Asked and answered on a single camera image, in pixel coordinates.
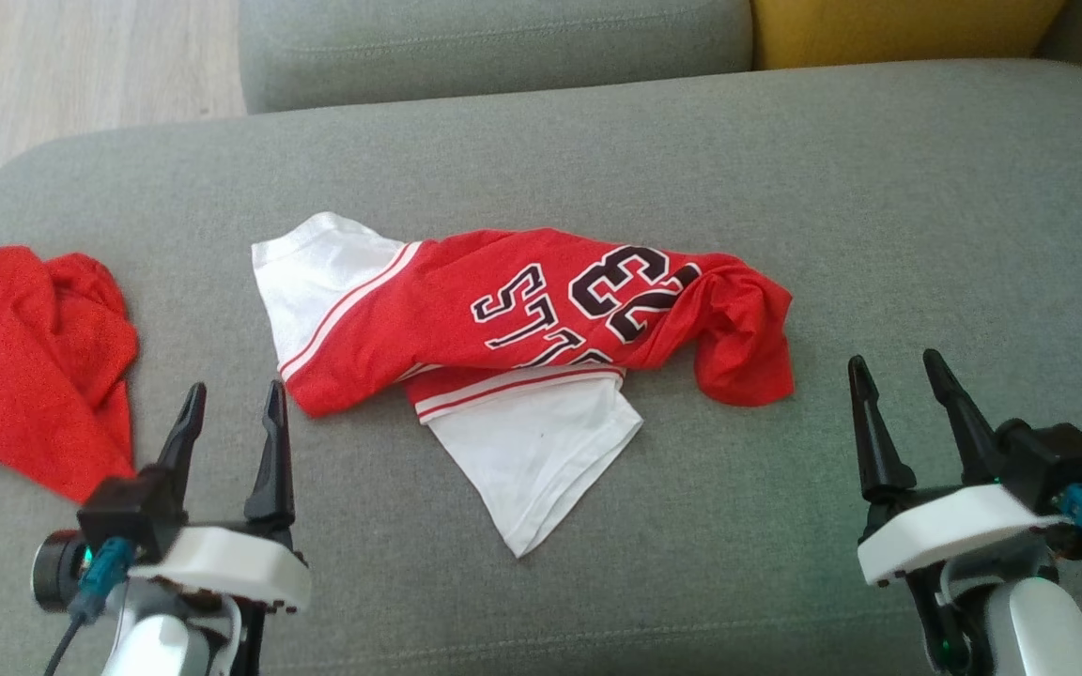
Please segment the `long grey sofa seat cushion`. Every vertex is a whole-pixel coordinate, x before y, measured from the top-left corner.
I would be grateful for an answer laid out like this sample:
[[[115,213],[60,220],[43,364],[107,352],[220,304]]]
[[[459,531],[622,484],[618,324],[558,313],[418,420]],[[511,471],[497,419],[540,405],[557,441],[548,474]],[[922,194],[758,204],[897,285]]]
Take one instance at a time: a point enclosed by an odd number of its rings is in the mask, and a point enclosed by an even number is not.
[[[248,112],[748,71],[749,0],[238,0]]]

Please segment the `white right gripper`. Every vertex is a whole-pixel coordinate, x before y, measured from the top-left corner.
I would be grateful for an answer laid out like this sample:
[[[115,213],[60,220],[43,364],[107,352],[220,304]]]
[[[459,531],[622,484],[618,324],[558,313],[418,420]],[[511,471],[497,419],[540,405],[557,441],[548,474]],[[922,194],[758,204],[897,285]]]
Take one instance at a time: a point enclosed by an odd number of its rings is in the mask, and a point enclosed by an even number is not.
[[[995,432],[975,406],[944,355],[922,354],[932,393],[948,415],[961,461],[962,483],[952,495],[897,514],[858,545],[858,564],[869,586],[938,561],[947,561],[1033,528],[1068,523],[1065,514],[1040,516],[999,483],[1003,458]],[[918,486],[899,458],[879,409],[879,390],[866,360],[847,361],[860,493],[867,503],[890,503]]]

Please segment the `yellow sofa backrest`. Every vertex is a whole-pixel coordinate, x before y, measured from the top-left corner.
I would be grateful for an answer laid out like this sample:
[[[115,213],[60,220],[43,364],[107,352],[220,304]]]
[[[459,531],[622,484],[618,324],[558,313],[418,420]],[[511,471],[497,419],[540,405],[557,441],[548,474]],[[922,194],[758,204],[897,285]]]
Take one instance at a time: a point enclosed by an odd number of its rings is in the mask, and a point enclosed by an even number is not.
[[[749,0],[757,69],[1028,57],[1068,0]]]

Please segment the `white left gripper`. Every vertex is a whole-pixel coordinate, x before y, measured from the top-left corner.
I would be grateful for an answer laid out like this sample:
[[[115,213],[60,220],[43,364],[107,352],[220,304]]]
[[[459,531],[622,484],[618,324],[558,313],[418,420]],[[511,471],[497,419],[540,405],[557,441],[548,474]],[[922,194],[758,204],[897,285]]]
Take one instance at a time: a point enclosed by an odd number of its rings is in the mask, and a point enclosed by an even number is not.
[[[158,463],[173,481],[189,478],[193,446],[202,430],[206,399],[204,382],[194,382],[167,434]],[[295,485],[282,381],[270,382],[261,423],[266,433],[265,445],[255,483],[245,501],[245,519],[253,525],[289,527],[296,519]],[[179,591],[236,596],[283,610],[311,607],[311,570],[295,552],[270,540],[222,527],[184,528],[159,564],[136,564],[132,576],[166,582]]]

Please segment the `red white basketball jersey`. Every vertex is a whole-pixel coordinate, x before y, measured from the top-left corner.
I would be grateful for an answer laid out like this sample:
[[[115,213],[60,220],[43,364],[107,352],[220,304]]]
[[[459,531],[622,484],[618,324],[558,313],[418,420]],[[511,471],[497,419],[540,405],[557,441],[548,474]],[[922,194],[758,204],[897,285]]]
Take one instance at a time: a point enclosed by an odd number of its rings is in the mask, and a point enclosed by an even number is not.
[[[517,558],[609,469],[643,419],[630,371],[695,346],[724,405],[793,394],[784,287],[726,253],[554,228],[399,242],[322,211],[252,247],[278,371],[311,417],[399,386]]]

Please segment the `red shorts with white trim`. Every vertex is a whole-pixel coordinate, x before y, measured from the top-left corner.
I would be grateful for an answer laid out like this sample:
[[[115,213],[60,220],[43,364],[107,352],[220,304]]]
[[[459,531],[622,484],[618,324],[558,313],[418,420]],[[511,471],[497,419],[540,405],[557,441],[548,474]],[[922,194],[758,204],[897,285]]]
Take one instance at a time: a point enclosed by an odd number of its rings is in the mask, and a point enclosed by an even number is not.
[[[76,503],[132,478],[137,358],[123,291],[98,260],[0,247],[1,466]]]

